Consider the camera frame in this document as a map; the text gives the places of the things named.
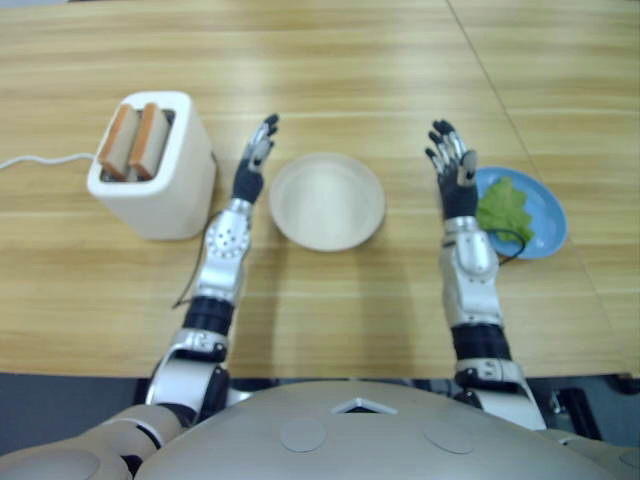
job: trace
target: black cable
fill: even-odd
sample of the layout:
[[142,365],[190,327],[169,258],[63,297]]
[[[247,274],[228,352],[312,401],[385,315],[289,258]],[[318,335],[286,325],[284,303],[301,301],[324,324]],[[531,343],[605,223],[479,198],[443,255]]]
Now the black cable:
[[500,260],[500,265],[504,265],[505,263],[508,263],[511,260],[518,258],[522,254],[522,252],[524,252],[524,249],[527,247],[527,241],[524,239],[524,237],[514,230],[509,230],[508,228],[491,228],[485,231],[487,233],[508,233],[516,237],[518,239],[518,242],[520,243],[520,248],[518,249],[518,251],[513,255],[511,255],[510,257],[504,257],[502,260]]
[[187,282],[187,285],[184,287],[184,290],[182,290],[182,293],[180,294],[176,302],[173,305],[171,305],[172,310],[178,308],[180,305],[184,305],[185,303],[191,303],[191,301],[193,300],[193,297],[187,298],[187,299],[185,299],[184,297],[189,291],[189,289],[191,288],[191,285],[193,284],[193,280],[196,277],[196,273],[198,273],[198,266],[200,265],[200,260],[202,259],[202,247],[204,246],[204,239],[207,236],[207,230],[209,229],[209,225],[211,225],[211,222],[213,221],[213,219],[216,218],[219,214],[220,212],[216,212],[213,215],[211,215],[207,220],[207,223],[204,229],[202,230],[202,236],[200,237],[200,246],[198,247],[198,257],[196,258],[196,264],[193,267],[193,271],[191,272],[191,276],[189,277],[189,281]]

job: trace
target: table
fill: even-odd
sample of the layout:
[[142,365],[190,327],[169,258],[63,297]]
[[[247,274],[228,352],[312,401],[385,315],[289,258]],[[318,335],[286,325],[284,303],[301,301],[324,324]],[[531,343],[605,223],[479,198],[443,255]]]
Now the table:
[[[446,116],[483,165],[537,177],[567,207],[567,245],[510,263],[498,280],[526,374],[637,373],[636,6],[506,2],[139,0],[2,10],[0,159],[92,152],[121,98],[182,90],[215,145],[218,208],[244,142],[278,111],[267,183],[298,155],[342,152],[380,178],[386,219],[361,247],[322,254],[284,239],[261,199],[232,375],[451,377],[442,228],[421,153],[430,121]],[[600,36],[556,48],[550,34],[579,34],[583,10]],[[572,75],[599,61],[597,78],[574,88]],[[547,68],[557,65],[566,69]],[[610,82],[605,93],[596,80]],[[611,154],[620,168],[608,167]],[[0,173],[0,371],[147,376],[182,322],[184,310],[170,305],[198,240],[136,237],[89,195],[86,173],[82,161]]]

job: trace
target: white cable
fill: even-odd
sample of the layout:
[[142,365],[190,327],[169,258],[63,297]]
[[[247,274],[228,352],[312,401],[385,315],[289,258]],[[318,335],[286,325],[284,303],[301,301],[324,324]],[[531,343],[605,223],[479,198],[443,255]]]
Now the white cable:
[[82,159],[93,160],[94,158],[95,158],[95,155],[93,153],[76,153],[74,155],[69,155],[67,157],[58,157],[58,158],[43,158],[43,157],[38,157],[36,155],[22,155],[21,157],[12,158],[11,160],[7,160],[4,163],[0,163],[0,170],[24,161],[38,162],[44,165],[59,165],[61,163],[71,162],[73,160],[82,160]]

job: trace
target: green leaf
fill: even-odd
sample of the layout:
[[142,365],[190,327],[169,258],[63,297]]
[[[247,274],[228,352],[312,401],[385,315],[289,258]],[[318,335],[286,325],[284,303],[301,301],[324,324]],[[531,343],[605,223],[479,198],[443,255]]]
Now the green leaf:
[[[478,202],[476,217],[480,228],[513,230],[529,243],[533,238],[533,231],[529,228],[531,215],[524,211],[526,201],[527,194],[513,188],[511,178],[500,177]],[[498,238],[503,242],[518,241],[508,233],[498,233]]]

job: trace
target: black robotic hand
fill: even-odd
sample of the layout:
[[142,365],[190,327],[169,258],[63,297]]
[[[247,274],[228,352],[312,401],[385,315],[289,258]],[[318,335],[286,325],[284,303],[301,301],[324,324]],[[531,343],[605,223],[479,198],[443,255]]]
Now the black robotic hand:
[[262,187],[262,166],[273,148],[271,136],[278,131],[278,115],[267,117],[253,134],[244,149],[233,181],[233,198],[255,203]]
[[476,188],[476,152],[467,150],[458,132],[446,120],[433,122],[436,132],[429,132],[437,153],[425,153],[438,174],[444,219],[474,217],[478,207]]

